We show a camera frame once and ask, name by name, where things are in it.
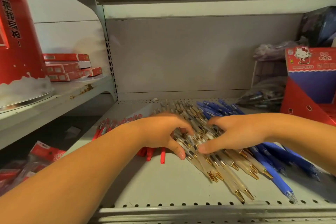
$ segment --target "hello kitty display box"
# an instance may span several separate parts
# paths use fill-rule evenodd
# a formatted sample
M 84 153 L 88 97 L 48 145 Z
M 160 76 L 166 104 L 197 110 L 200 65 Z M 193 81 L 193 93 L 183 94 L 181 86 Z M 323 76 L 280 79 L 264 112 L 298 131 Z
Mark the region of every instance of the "hello kitty display box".
M 286 65 L 280 112 L 336 126 L 336 48 L 288 48 Z

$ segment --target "hand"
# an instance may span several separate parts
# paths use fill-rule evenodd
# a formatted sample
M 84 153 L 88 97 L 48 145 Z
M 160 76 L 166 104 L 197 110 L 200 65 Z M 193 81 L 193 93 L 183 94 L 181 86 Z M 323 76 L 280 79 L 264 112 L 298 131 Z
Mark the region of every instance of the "hand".
M 171 137 L 172 132 L 175 128 L 185 128 L 189 135 L 195 134 L 193 128 L 186 120 L 171 113 L 160 113 L 129 124 L 137 127 L 144 146 L 152 148 L 166 147 L 172 150 L 180 159 L 185 159 L 186 153 Z
M 275 136 L 275 125 L 288 115 L 280 113 L 260 113 L 213 117 L 209 125 L 217 125 L 225 133 L 201 144 L 200 153 L 208 154 L 220 149 L 242 149 L 267 141 Z

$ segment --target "person's left hand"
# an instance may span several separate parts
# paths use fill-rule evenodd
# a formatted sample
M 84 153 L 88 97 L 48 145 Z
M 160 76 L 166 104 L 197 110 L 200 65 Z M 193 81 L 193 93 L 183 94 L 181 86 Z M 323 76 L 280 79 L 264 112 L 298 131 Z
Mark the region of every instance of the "person's left hand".
M 171 133 L 175 128 L 185 128 L 189 135 L 195 134 L 192 126 L 186 120 L 172 113 L 160 113 L 142 118 L 130 122 L 129 125 L 135 126 L 134 128 L 139 131 L 144 146 L 152 148 L 166 147 L 172 150 L 180 159 L 185 159 L 186 153 L 171 137 Z

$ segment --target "person's right hand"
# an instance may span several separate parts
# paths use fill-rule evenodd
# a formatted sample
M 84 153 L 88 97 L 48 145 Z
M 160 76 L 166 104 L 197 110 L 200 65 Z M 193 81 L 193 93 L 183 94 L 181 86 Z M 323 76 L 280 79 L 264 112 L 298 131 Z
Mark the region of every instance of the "person's right hand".
M 208 154 L 220 149 L 242 149 L 271 141 L 275 136 L 277 123 L 288 115 L 281 113 L 260 113 L 213 117 L 209 125 L 217 125 L 225 133 L 199 145 L 199 152 Z

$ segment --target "forearm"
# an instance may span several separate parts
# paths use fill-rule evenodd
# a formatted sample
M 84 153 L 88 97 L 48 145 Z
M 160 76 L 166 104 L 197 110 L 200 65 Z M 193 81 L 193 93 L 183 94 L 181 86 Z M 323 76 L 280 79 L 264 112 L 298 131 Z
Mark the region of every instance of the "forearm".
M 121 125 L 46 167 L 0 197 L 2 220 L 86 223 L 116 176 L 142 147 L 137 137 L 130 124 Z
M 276 115 L 271 129 L 279 143 L 336 174 L 336 127 L 294 115 Z

